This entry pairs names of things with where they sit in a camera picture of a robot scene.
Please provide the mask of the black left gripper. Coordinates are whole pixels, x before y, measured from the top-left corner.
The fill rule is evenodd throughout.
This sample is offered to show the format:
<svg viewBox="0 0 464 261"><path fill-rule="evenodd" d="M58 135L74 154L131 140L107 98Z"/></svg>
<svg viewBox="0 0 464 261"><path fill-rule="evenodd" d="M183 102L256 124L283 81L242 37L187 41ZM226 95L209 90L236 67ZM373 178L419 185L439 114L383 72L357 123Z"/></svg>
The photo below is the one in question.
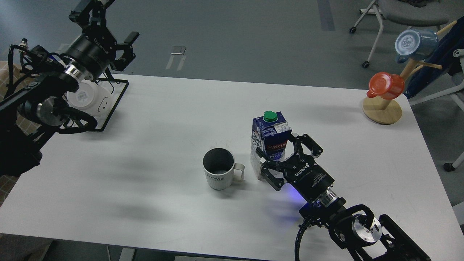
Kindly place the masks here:
<svg viewBox="0 0 464 261"><path fill-rule="evenodd" d="M81 0L69 14L69 20L78 24L82 33L62 58L66 64L73 62L77 68L86 70L86 80L97 79L109 65L114 71L124 71L136 57L133 43L140 36L139 32L131 32L118 44L111 33L84 33L91 25L107 28L106 10L113 3L114 0ZM122 51L118 59L115 59L116 51Z"/></svg>

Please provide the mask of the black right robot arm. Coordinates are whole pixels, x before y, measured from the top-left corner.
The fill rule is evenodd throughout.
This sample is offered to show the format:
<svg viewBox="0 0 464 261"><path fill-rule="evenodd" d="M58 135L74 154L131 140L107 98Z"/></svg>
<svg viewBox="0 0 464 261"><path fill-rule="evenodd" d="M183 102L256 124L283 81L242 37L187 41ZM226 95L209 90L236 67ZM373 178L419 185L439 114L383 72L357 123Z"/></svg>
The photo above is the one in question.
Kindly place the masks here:
<svg viewBox="0 0 464 261"><path fill-rule="evenodd" d="M276 190L286 183L306 200L299 212L299 225L294 245L294 258L300 259L300 246L305 231L325 227L331 240L349 251L355 261L429 261L430 257L386 214L379 218L369 207L358 204L345 208L346 200L332 190L334 179L315 159L323 149L308 135L288 135L294 154L283 162L272 160L260 147L260 175Z"/></svg>

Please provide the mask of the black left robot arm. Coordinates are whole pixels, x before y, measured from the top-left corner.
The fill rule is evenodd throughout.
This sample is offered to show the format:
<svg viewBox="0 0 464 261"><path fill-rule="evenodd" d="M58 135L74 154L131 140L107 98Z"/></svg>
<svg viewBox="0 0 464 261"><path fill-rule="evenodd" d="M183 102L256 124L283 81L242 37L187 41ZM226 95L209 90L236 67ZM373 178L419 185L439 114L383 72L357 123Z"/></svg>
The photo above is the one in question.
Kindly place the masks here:
<svg viewBox="0 0 464 261"><path fill-rule="evenodd" d="M135 59L131 32L117 43L107 28L106 10L111 0L81 0L69 14L82 33L61 54L41 46L28 49L24 38L10 45L7 56L8 83L1 101L1 175L20 177L42 159L41 148L55 133L75 134L96 130L90 114L68 105L67 92L76 92L83 80L100 81L111 71L124 71Z"/></svg>

